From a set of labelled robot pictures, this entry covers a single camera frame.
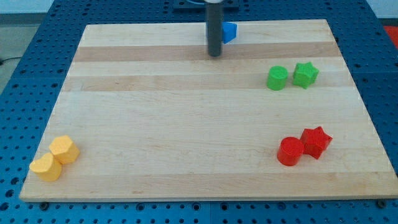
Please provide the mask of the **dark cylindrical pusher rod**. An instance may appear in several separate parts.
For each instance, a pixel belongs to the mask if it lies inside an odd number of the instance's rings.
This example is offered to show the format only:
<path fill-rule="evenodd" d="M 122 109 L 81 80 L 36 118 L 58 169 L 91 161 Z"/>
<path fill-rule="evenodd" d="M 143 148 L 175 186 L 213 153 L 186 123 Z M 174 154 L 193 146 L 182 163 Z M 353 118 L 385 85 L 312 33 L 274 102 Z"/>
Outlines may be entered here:
<path fill-rule="evenodd" d="M 205 7 L 208 54 L 211 57 L 219 57 L 222 53 L 223 3 L 206 2 Z"/>

